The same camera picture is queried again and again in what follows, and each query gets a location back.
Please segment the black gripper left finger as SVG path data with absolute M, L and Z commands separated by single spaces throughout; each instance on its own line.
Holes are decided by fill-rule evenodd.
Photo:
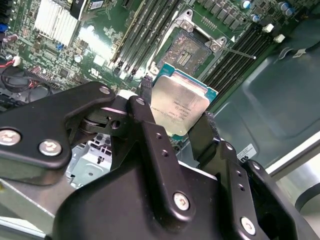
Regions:
M 92 81 L 0 115 L 0 175 L 33 185 L 51 185 L 64 174 L 72 147 L 97 133 L 111 136 L 118 177 L 141 167 L 151 208 L 160 222 L 189 222 L 196 207 L 165 129 L 156 124 L 142 96 L 121 99 Z

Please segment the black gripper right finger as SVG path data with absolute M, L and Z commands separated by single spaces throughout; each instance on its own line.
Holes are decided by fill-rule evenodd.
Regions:
M 212 113 L 204 112 L 188 136 L 198 168 L 219 182 L 219 227 L 225 239 L 309 239 L 308 223 L 259 163 L 238 159 L 220 137 Z

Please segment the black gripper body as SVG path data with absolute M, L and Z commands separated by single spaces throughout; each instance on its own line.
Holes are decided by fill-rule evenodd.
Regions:
M 156 219 L 142 167 L 131 164 L 77 189 L 59 207 L 54 240 L 232 240 L 218 204 L 218 181 L 185 164 L 180 169 L 196 213 L 179 231 Z

